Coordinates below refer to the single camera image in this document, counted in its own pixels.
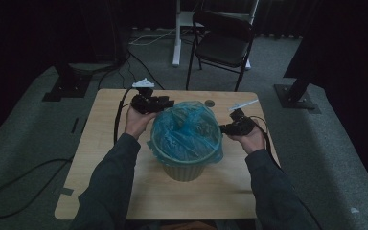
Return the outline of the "blue plastic trash bag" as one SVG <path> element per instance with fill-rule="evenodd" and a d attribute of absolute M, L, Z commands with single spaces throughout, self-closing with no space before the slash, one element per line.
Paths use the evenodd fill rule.
<path fill-rule="evenodd" d="M 222 133 L 214 112 L 204 103 L 177 103 L 154 120 L 148 146 L 169 166 L 203 166 L 223 158 Z"/>

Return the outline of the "person's left hand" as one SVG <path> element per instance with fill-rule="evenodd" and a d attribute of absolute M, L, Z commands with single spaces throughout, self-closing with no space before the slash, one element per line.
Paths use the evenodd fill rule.
<path fill-rule="evenodd" d="M 142 114 L 130 107 L 126 114 L 125 133 L 136 140 L 146 130 L 148 123 L 157 116 L 157 113 Z"/>

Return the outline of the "black folding chair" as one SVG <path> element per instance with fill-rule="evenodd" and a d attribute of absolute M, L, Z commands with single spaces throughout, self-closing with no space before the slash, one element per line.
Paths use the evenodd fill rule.
<path fill-rule="evenodd" d="M 255 30 L 250 22 L 213 11 L 196 11 L 192 16 L 194 40 L 186 79 L 189 89 L 193 60 L 198 67 L 210 65 L 238 75 L 234 91 L 240 83 L 249 58 Z"/>

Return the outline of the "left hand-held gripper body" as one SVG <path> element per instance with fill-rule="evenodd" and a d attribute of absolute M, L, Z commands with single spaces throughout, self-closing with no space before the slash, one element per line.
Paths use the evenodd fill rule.
<path fill-rule="evenodd" d="M 132 87 L 138 90 L 138 94 L 132 98 L 131 106 L 142 114 L 157 113 L 164 109 L 161 108 L 159 96 L 153 96 L 154 84 L 147 78 L 139 80 L 132 84 Z"/>

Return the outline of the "green plastic trash bin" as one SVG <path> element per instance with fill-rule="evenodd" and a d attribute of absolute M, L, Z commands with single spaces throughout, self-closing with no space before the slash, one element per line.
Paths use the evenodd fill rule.
<path fill-rule="evenodd" d="M 162 160 L 164 172 L 171 179 L 180 182 L 190 182 L 199 178 L 207 165 L 214 164 L 212 159 L 194 161 Z"/>

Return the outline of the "black cloth screen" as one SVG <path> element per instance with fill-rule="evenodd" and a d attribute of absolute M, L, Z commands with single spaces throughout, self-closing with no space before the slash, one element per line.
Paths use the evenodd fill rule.
<path fill-rule="evenodd" d="M 0 126 L 38 74 L 73 62 L 122 62 L 121 0 L 0 0 Z"/>
<path fill-rule="evenodd" d="M 325 90 L 368 172 L 368 0 L 321 0 L 285 76 Z"/>

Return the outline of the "dark curtain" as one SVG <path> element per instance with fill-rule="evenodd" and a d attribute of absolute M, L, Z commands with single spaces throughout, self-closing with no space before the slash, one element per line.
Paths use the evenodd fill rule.
<path fill-rule="evenodd" d="M 196 10 L 221 12 L 248 21 L 257 35 L 299 37 L 308 21 L 309 0 L 176 0 L 181 22 Z"/>

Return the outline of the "black metal stand base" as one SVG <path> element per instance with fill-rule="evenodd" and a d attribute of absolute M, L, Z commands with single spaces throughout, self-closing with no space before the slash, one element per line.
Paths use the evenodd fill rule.
<path fill-rule="evenodd" d="M 282 108 L 304 109 L 310 114 L 320 114 L 318 105 L 307 92 L 310 82 L 297 79 L 293 84 L 274 84 L 274 90 Z"/>
<path fill-rule="evenodd" d="M 56 65 L 58 78 L 52 90 L 46 93 L 43 102 L 59 102 L 62 98 L 83 98 L 92 76 L 75 71 L 69 64 Z"/>

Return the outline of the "person's right hand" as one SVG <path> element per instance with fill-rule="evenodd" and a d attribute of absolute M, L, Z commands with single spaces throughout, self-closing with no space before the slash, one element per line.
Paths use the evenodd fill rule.
<path fill-rule="evenodd" d="M 238 141 L 243 150 L 247 153 L 253 153 L 265 148 L 265 138 L 263 133 L 255 126 L 251 132 L 243 136 L 229 135 L 229 138 Z"/>

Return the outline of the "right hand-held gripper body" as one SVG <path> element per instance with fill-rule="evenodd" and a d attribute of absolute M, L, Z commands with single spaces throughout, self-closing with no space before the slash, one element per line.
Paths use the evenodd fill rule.
<path fill-rule="evenodd" d="M 230 108 L 230 118 L 233 122 L 229 125 L 229 135 L 244 136 L 249 134 L 257 125 L 250 117 L 247 117 L 242 108 L 256 103 L 257 100 L 252 100 L 244 103 L 236 103 Z"/>

